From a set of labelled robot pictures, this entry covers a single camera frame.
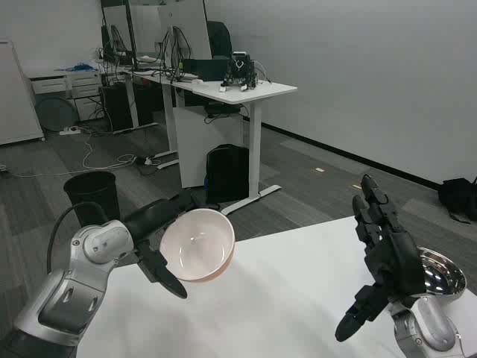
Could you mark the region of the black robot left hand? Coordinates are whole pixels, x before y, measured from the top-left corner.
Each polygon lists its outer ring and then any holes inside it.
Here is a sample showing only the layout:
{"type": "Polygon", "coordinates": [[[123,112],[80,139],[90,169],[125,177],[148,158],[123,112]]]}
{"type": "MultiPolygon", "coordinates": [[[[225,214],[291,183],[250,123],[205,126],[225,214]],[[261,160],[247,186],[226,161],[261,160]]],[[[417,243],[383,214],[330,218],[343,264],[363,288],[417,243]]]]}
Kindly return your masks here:
{"type": "Polygon", "coordinates": [[[151,247],[149,236],[174,223],[177,218],[198,208],[189,191],[183,191],[171,199],[160,199],[126,216],[122,223],[132,239],[138,265],[152,283],[161,284],[171,294],[187,298],[187,291],[178,278],[167,269],[168,261],[151,247]]]}

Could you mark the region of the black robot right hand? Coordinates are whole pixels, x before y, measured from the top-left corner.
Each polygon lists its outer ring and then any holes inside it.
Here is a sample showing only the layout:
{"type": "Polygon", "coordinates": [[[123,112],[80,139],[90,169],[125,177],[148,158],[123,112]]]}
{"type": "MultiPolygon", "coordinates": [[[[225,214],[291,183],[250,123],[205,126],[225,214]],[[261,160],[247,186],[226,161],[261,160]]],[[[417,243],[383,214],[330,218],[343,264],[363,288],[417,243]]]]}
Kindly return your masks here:
{"type": "Polygon", "coordinates": [[[422,260],[411,234],[399,223],[392,200],[370,176],[361,179],[363,197],[353,197],[356,233],[365,244],[364,262],[373,285],[363,286],[339,322],[335,338],[344,342],[389,303],[426,291],[422,260]]]}

